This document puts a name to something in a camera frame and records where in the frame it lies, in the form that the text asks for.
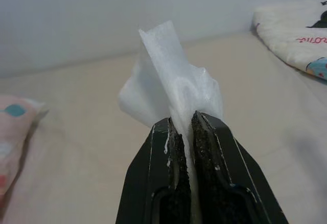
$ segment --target folded blanket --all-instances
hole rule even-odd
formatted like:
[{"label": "folded blanket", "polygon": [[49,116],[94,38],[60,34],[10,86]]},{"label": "folded blanket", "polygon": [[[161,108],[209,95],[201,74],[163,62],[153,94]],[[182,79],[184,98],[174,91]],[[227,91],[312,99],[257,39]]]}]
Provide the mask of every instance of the folded blanket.
[{"label": "folded blanket", "polygon": [[260,7],[253,23],[263,42],[284,62],[327,80],[327,1]]}]

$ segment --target bed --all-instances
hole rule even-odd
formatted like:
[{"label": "bed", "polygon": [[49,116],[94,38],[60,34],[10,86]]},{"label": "bed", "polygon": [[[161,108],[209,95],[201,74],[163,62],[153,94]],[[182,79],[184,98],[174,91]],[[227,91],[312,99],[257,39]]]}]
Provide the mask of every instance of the bed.
[{"label": "bed", "polygon": [[[250,32],[184,50],[219,82],[224,120],[261,166],[289,223],[324,223],[327,85],[287,66]],[[118,108],[134,60],[0,79],[1,93],[49,108],[30,139],[3,223],[115,222],[127,167],[150,131]]]}]

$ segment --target tissue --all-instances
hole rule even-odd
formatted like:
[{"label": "tissue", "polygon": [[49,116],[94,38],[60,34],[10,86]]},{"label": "tissue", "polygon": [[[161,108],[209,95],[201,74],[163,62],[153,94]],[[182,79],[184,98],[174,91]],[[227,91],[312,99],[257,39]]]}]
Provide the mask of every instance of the tissue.
[{"label": "tissue", "polygon": [[200,216],[195,214],[198,197],[191,119],[196,110],[223,118],[219,85],[205,68],[188,62],[171,21],[147,32],[139,30],[139,34],[143,44],[132,75],[119,94],[119,105],[148,127],[163,118],[172,118],[185,145],[192,220],[199,223]]}]

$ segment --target pink pillow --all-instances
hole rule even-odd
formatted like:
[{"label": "pink pillow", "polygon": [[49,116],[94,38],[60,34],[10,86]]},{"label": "pink pillow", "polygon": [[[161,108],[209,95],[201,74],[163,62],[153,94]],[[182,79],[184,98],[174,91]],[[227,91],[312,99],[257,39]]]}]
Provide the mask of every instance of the pink pillow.
[{"label": "pink pillow", "polygon": [[0,95],[0,202],[15,179],[25,138],[41,104]]}]

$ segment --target beige bed sheet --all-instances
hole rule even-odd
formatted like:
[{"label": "beige bed sheet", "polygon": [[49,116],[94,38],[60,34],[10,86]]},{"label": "beige bed sheet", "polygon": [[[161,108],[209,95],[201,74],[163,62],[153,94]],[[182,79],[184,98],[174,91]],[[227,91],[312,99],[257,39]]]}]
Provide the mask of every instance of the beige bed sheet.
[{"label": "beige bed sheet", "polygon": [[[285,65],[251,33],[194,42],[185,52],[219,82],[225,122],[262,167],[289,222],[324,223],[326,84]],[[117,104],[134,60],[0,80],[1,93],[50,109],[30,141],[3,223],[115,222],[127,167],[149,133]]]}]

